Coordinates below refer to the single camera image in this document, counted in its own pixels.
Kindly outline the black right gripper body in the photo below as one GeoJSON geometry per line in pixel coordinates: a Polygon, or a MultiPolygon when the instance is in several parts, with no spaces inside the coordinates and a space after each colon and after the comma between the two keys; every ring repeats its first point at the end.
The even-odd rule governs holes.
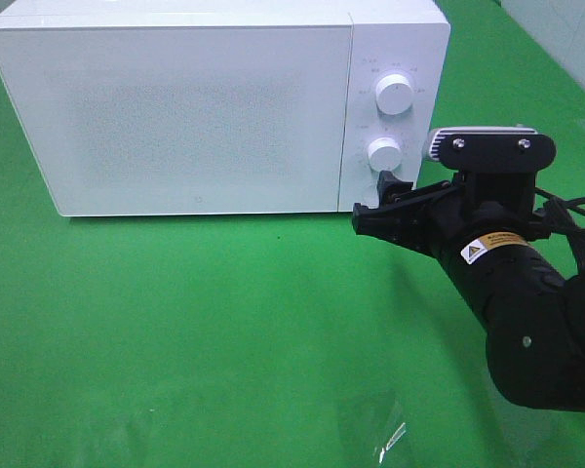
{"type": "Polygon", "coordinates": [[[535,233],[528,214],[520,216],[495,200],[471,202],[463,183],[447,180],[412,189],[379,208],[391,208],[395,217],[394,238],[380,240],[435,258],[489,232],[514,232],[528,240],[535,233]]]}

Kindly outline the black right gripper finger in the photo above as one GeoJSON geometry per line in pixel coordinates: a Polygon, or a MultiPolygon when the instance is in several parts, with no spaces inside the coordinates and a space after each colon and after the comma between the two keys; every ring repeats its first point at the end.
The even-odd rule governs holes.
{"type": "Polygon", "coordinates": [[[413,186],[413,181],[401,180],[391,171],[382,170],[376,185],[378,202],[380,205],[395,203],[403,194],[409,193],[413,186]]]}
{"type": "Polygon", "coordinates": [[[352,210],[352,227],[356,235],[376,239],[393,239],[395,217],[391,208],[370,208],[356,203],[352,210]]]}

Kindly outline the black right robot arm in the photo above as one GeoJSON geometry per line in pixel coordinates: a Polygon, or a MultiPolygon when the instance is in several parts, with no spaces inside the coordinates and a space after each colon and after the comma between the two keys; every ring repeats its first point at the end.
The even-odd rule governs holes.
{"type": "Polygon", "coordinates": [[[579,200],[537,194],[532,174],[459,172],[414,188],[382,173],[380,202],[352,225],[435,258],[486,334],[490,377],[509,402],[585,411],[585,229],[579,200]]]}

